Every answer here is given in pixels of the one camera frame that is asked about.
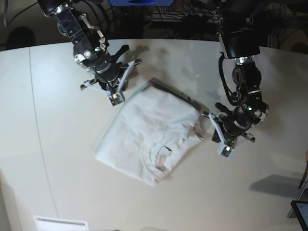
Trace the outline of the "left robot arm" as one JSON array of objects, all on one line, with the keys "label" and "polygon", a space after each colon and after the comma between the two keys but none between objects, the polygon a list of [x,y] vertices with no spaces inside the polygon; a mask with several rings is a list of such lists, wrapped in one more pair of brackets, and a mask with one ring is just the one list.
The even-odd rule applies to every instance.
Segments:
[{"label": "left robot arm", "polygon": [[[238,137],[250,141],[254,137],[248,130],[263,122],[269,106],[263,101],[260,89],[261,72],[253,57],[260,54],[256,34],[253,28],[253,0],[215,0],[213,17],[223,52],[218,61],[219,75],[229,103],[234,106],[229,110],[216,103],[222,115],[218,117],[218,127],[213,140],[224,142],[234,147]],[[232,80],[236,86],[231,91],[223,72],[224,60],[234,60]]]}]

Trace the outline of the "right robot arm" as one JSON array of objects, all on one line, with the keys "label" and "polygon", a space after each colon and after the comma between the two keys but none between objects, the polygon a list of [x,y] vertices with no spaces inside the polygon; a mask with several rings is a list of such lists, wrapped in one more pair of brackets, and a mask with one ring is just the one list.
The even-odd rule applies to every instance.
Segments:
[{"label": "right robot arm", "polygon": [[87,13],[73,7],[77,0],[39,0],[38,3],[45,16],[57,19],[59,32],[72,42],[76,63],[94,74],[90,83],[99,83],[102,89],[114,94],[128,68],[118,59],[129,46],[123,45],[117,53],[110,55],[102,25],[91,25]]}]

